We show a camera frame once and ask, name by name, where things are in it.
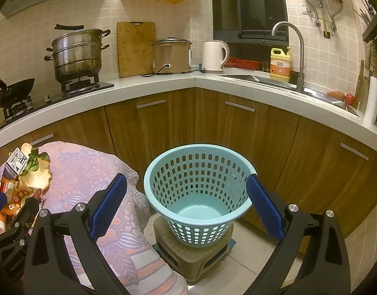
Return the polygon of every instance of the gas stove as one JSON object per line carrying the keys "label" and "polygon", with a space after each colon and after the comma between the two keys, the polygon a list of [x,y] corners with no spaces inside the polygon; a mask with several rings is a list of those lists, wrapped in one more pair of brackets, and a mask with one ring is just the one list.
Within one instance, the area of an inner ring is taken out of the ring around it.
{"label": "gas stove", "polygon": [[44,101],[33,102],[31,97],[28,96],[25,100],[15,103],[10,108],[3,109],[5,120],[0,122],[0,129],[49,105],[114,86],[112,83],[100,82],[97,74],[96,76],[90,76],[90,78],[93,79],[79,79],[77,81],[62,83],[61,92],[47,95]]}

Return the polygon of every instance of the paper towel roll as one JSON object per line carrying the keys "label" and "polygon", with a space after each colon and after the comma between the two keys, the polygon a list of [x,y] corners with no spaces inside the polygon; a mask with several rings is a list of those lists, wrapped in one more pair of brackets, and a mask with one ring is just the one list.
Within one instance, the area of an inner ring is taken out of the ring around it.
{"label": "paper towel roll", "polygon": [[370,77],[369,96],[367,98],[367,106],[363,124],[374,124],[377,116],[377,78]]}

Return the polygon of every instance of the faucet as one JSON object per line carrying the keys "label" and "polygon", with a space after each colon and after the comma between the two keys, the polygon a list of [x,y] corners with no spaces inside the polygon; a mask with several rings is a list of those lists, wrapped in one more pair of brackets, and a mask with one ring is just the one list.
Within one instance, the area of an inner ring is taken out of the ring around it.
{"label": "faucet", "polygon": [[272,36],[275,36],[279,27],[282,27],[283,25],[293,28],[294,31],[296,32],[296,34],[298,34],[299,41],[301,43],[301,62],[300,62],[300,66],[299,66],[298,79],[296,81],[296,90],[299,91],[299,92],[303,92],[304,91],[304,73],[303,73],[303,70],[304,70],[304,41],[303,41],[303,36],[302,36],[302,33],[299,31],[299,29],[296,26],[294,26],[292,23],[289,23],[287,21],[281,21],[279,23],[276,23],[274,25],[273,29],[272,29]]}

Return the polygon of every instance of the blue plastic basket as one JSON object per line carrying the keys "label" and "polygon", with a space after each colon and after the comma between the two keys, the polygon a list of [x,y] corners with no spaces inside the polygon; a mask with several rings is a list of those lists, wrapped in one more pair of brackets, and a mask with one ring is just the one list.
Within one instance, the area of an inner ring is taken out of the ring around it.
{"label": "blue plastic basket", "polygon": [[208,144],[162,153],[144,177],[150,204],[179,241],[192,247],[217,242],[250,207],[246,181],[255,168],[242,155]]}

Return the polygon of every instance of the green vegetable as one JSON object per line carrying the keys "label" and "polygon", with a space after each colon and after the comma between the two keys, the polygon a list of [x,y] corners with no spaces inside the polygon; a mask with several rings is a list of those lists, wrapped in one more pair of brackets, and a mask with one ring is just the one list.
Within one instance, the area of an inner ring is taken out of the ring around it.
{"label": "green vegetable", "polygon": [[38,148],[35,148],[34,150],[31,151],[29,154],[29,160],[27,162],[26,167],[24,168],[22,172],[22,176],[27,175],[29,172],[35,172],[38,170],[39,164],[38,164],[38,158],[45,160],[45,161],[50,161],[50,156],[47,154],[47,152],[42,152],[38,153]]}

